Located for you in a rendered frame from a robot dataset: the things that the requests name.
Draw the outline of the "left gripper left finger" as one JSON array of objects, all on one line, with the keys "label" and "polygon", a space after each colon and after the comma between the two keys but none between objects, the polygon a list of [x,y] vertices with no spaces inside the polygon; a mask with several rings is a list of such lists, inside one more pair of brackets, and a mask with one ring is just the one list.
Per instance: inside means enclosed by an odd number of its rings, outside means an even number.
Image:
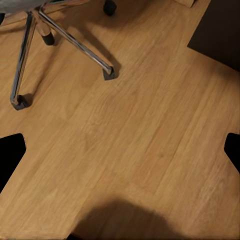
[{"label": "left gripper left finger", "polygon": [[26,153],[22,133],[0,138],[0,193]]}]

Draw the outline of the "swivel chair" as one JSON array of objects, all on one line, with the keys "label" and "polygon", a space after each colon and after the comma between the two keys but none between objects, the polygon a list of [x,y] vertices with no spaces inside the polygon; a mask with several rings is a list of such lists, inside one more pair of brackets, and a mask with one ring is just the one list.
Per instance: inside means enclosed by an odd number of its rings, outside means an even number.
[{"label": "swivel chair", "polygon": [[[51,32],[51,28],[53,28],[102,67],[105,81],[115,78],[112,66],[108,65],[104,60],[98,57],[88,47],[48,16],[52,13],[95,1],[96,0],[0,0],[0,27],[26,20],[15,77],[9,98],[11,105],[16,111],[20,111],[28,106],[26,99],[22,95],[19,95],[19,90],[35,28],[48,46],[52,46],[55,43],[55,39]],[[107,16],[112,16],[116,9],[117,5],[112,0],[104,0],[103,11]]]}]

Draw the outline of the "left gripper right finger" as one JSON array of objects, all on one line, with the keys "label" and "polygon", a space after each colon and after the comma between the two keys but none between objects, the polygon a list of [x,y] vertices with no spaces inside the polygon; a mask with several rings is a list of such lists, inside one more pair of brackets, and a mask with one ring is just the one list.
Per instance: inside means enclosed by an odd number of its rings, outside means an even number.
[{"label": "left gripper right finger", "polygon": [[235,133],[229,133],[227,135],[224,151],[230,158],[234,166],[240,173],[240,135]]}]

